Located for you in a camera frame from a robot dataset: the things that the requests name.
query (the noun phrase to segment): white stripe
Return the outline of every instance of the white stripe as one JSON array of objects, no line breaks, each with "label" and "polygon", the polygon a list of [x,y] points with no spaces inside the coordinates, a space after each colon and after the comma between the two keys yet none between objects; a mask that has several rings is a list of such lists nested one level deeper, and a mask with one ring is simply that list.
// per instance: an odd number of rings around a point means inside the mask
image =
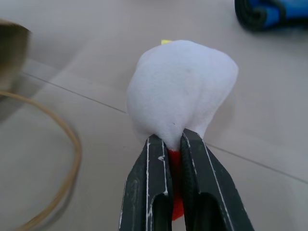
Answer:
[{"label": "white stripe", "polygon": [[203,145],[204,145],[204,147],[205,147],[207,157],[208,157],[208,159],[209,159],[209,161],[210,161],[210,164],[211,164],[211,167],[212,167],[212,170],[213,170],[213,173],[214,173],[214,177],[215,177],[215,180],[216,180],[216,183],[217,183],[217,186],[218,186],[219,194],[220,194],[221,200],[222,200],[222,202],[223,202],[223,205],[224,205],[224,207],[225,207],[225,211],[226,211],[226,213],[227,213],[227,217],[228,217],[228,220],[229,220],[231,229],[232,229],[232,231],[234,231],[234,227],[233,227],[233,224],[232,224],[232,222],[231,222],[231,218],[230,218],[228,209],[227,209],[227,207],[226,207],[225,200],[223,199],[223,196],[222,196],[222,193],[221,193],[221,189],[220,189],[220,186],[219,186],[219,183],[218,183],[218,180],[217,180],[216,172],[215,172],[215,170],[214,170],[214,168],[213,168],[213,164],[212,164],[210,155],[208,154],[207,147],[206,147],[206,145],[205,145],[205,143],[204,143],[203,140],[202,140],[202,142],[203,142]]},{"label": "white stripe", "polygon": [[148,210],[148,206],[149,206],[149,138],[147,139],[147,144],[146,144],[146,221],[145,221],[145,228],[146,231],[148,230],[148,216],[149,216],[149,210]]},{"label": "white stripe", "polygon": [[165,191],[164,191],[164,195],[168,196],[167,177],[166,177],[166,162],[165,162],[165,146],[164,146],[164,142],[163,141],[162,141],[162,149],[163,149],[163,155],[160,156],[158,159],[164,162],[164,174],[165,174]]},{"label": "white stripe", "polygon": [[127,182],[127,180],[125,181],[125,185],[124,185],[124,193],[123,193],[123,200],[122,200],[122,207],[121,207],[121,215],[120,215],[119,229],[121,228],[121,223],[122,223],[123,203],[124,203],[124,197],[125,197],[126,182]]},{"label": "white stripe", "polygon": [[[184,133],[183,133],[183,136],[184,136],[185,140],[187,141],[187,144],[188,144],[189,149],[191,149],[191,144],[189,143],[189,140],[188,140],[187,136],[186,136]],[[194,160],[193,160],[193,157],[192,157],[192,156],[191,156],[191,159],[192,159],[192,166],[193,166],[194,172],[195,172],[195,174],[196,174],[196,176],[197,176],[197,170],[196,170],[196,167],[195,167],[195,165],[194,165]]]}]

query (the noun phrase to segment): white felt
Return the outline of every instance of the white felt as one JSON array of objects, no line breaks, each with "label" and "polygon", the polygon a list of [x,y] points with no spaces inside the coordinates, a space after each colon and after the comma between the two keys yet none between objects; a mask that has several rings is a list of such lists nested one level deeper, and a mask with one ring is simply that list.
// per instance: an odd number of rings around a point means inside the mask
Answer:
[{"label": "white felt", "polygon": [[238,66],[226,54],[185,40],[144,53],[127,90],[127,110],[141,142],[155,134],[178,150],[185,128],[202,138],[232,90]]}]

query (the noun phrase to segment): white stuffed object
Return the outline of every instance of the white stuffed object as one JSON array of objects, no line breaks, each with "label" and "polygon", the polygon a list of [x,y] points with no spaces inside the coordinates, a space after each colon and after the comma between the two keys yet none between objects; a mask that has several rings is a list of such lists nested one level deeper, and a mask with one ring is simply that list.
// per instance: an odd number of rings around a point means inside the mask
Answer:
[{"label": "white stuffed object", "polygon": [[178,151],[185,128],[202,138],[231,92],[238,66],[226,54],[185,40],[144,53],[127,90],[127,110],[141,142],[155,134]]}]

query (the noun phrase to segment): black clamp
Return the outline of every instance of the black clamp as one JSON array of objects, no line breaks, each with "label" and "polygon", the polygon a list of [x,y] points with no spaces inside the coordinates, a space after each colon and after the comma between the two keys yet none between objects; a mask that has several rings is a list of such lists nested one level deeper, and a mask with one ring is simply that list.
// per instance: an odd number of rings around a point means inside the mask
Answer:
[{"label": "black clamp", "polygon": [[[254,231],[231,176],[197,133],[184,131],[180,153],[186,230]],[[152,135],[128,175],[119,231],[171,231],[172,209],[167,149]]]}]

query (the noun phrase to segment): blue fabric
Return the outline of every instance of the blue fabric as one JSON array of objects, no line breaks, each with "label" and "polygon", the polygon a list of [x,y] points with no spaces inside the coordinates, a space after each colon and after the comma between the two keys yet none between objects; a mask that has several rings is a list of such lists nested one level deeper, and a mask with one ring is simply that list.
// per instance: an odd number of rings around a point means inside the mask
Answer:
[{"label": "blue fabric", "polygon": [[[286,10],[285,19],[308,17],[308,0],[276,0]],[[280,21],[280,10],[268,0],[250,0],[251,7],[264,9],[267,13],[264,28],[273,26]]]},{"label": "blue fabric", "polygon": [[280,13],[277,8],[272,6],[266,6],[266,13],[267,13],[267,18],[263,25],[264,27],[269,27],[279,23]]}]

